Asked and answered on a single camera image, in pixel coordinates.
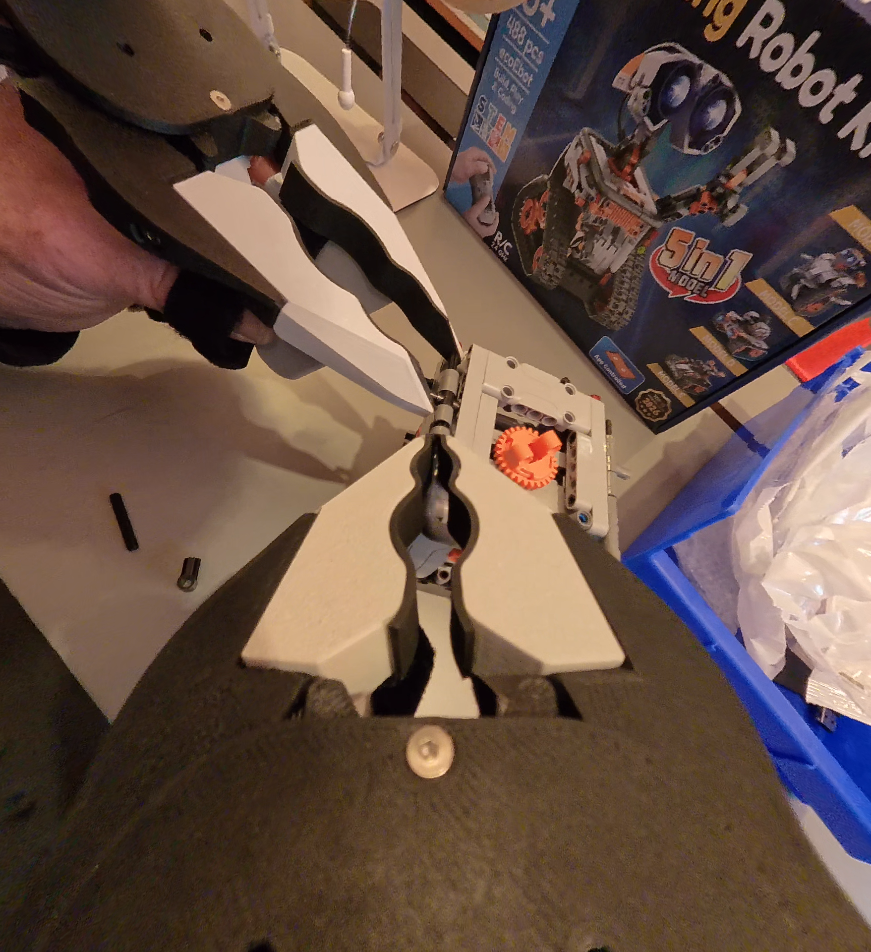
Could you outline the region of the grey toy brick model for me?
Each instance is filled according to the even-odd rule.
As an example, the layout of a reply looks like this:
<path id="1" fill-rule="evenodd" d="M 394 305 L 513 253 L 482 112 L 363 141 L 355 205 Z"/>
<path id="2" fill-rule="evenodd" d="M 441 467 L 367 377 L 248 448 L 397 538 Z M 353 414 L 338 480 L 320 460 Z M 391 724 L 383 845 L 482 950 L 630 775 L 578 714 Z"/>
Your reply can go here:
<path id="1" fill-rule="evenodd" d="M 620 558 L 612 488 L 611 427 L 600 398 L 513 356 L 472 346 L 456 369 L 433 381 L 460 468 L 456 489 L 477 508 L 473 523 L 489 549 L 472 568 L 513 574 L 528 568 L 553 585 L 553 536 L 560 515 Z"/>

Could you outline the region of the black toy axle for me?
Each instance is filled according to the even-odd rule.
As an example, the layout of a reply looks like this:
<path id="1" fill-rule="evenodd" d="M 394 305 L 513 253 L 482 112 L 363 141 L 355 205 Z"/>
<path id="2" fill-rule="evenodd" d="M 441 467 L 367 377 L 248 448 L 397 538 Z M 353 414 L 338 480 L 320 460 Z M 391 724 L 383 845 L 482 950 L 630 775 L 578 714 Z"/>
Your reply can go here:
<path id="1" fill-rule="evenodd" d="M 110 493 L 109 504 L 116 519 L 116 524 L 125 549 L 129 552 L 138 551 L 140 543 L 122 494 L 119 492 Z"/>

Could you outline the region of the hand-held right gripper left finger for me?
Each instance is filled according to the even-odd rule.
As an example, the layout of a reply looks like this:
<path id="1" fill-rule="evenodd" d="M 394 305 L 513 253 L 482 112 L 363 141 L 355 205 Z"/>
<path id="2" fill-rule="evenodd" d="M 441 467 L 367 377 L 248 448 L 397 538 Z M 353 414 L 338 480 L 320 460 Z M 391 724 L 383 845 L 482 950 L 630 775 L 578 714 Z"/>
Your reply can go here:
<path id="1" fill-rule="evenodd" d="M 322 506 L 242 652 L 248 665 L 340 681 L 405 678 L 418 642 L 408 546 L 424 521 L 428 441 L 416 438 Z"/>

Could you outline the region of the blue plastic bin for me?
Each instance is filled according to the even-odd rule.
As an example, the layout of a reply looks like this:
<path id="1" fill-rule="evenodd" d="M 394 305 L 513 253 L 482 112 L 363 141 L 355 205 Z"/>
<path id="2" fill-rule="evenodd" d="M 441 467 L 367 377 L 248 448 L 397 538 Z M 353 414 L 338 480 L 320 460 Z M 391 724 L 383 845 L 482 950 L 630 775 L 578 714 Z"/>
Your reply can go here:
<path id="1" fill-rule="evenodd" d="M 839 844 L 871 864 L 871 726 L 839 717 L 822 727 L 798 693 L 774 684 L 716 615 L 681 568 L 675 548 L 732 517 L 800 427 L 807 411 L 832 394 L 840 402 L 860 359 L 849 351 L 813 381 L 753 418 L 632 542 L 623 563 L 680 616 L 711 654 L 751 714 L 786 787 L 812 807 Z"/>

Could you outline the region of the red plastic part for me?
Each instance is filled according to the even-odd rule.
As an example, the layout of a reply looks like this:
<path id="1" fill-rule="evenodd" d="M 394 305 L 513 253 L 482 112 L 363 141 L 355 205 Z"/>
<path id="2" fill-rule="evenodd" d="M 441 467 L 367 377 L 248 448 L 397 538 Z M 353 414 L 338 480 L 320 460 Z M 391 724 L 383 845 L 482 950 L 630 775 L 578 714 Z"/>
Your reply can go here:
<path id="1" fill-rule="evenodd" d="M 786 361 L 786 368 L 805 384 L 840 363 L 851 351 L 864 351 L 871 346 L 871 315 L 841 327 L 821 341 Z"/>

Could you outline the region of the clear plastic bags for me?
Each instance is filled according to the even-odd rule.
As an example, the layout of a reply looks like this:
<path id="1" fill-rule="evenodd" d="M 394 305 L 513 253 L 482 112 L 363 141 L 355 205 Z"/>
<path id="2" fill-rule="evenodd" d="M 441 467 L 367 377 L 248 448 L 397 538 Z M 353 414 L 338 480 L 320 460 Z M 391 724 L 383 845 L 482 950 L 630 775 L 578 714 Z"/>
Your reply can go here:
<path id="1" fill-rule="evenodd" d="M 813 702 L 871 725 L 871 372 L 838 374 L 738 511 L 739 630 L 776 677 L 796 653 Z"/>

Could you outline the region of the white stand base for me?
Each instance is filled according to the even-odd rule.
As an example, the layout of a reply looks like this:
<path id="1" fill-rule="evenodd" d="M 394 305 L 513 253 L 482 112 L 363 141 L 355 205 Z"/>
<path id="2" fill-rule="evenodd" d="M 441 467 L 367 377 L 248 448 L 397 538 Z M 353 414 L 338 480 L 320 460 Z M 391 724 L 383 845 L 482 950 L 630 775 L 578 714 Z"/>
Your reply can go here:
<path id="1" fill-rule="evenodd" d="M 277 54 L 289 72 L 329 111 L 341 125 L 395 211 L 433 194 L 439 181 L 435 172 L 402 142 L 402 46 L 401 1 L 375 2 L 381 12 L 383 121 L 378 123 L 355 104 L 346 113 L 337 103 L 338 88 L 300 55 L 281 49 L 269 2 L 244 3 L 248 22 L 258 38 Z"/>

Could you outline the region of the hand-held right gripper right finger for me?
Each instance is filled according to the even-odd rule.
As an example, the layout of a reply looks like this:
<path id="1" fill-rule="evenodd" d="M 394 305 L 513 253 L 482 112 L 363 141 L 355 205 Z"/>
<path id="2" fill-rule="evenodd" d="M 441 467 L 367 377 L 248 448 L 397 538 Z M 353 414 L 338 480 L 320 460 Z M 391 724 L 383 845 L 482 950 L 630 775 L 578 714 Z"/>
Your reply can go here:
<path id="1" fill-rule="evenodd" d="M 453 582 L 467 672 L 487 680 L 620 667 L 625 652 L 553 513 L 468 447 L 448 451 L 471 520 Z"/>

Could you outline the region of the robot kit box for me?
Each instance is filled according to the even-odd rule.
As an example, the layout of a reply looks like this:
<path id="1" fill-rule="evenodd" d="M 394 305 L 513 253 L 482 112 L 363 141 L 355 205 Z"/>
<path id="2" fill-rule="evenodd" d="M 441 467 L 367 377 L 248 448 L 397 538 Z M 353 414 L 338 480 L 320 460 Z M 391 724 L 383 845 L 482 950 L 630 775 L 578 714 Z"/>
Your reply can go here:
<path id="1" fill-rule="evenodd" d="M 522 2 L 446 193 L 670 429 L 871 306 L 871 2 Z"/>

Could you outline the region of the person's left hand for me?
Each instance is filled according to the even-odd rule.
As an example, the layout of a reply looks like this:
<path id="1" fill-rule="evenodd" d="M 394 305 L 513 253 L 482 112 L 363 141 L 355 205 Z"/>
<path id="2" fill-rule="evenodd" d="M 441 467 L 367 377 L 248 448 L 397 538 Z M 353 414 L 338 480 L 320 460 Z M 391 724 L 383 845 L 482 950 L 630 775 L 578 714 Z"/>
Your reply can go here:
<path id="1" fill-rule="evenodd" d="M 134 305 L 161 311 L 177 277 L 96 211 L 0 82 L 0 327 L 80 331 Z"/>

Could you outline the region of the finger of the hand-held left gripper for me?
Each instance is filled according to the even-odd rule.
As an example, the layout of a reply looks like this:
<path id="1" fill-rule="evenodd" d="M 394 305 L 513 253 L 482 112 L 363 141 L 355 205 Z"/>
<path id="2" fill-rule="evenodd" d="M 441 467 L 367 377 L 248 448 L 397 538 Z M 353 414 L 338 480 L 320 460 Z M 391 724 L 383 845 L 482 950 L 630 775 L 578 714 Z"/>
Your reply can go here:
<path id="1" fill-rule="evenodd" d="M 281 296 L 279 338 L 395 406 L 429 414 L 429 387 L 414 360 L 375 326 L 352 293 L 319 271 L 272 197 L 212 172 L 174 189 Z"/>
<path id="2" fill-rule="evenodd" d="M 441 299 L 395 213 L 316 125 L 300 126 L 291 138 L 279 202 L 299 225 L 342 248 L 443 358 L 460 354 Z"/>

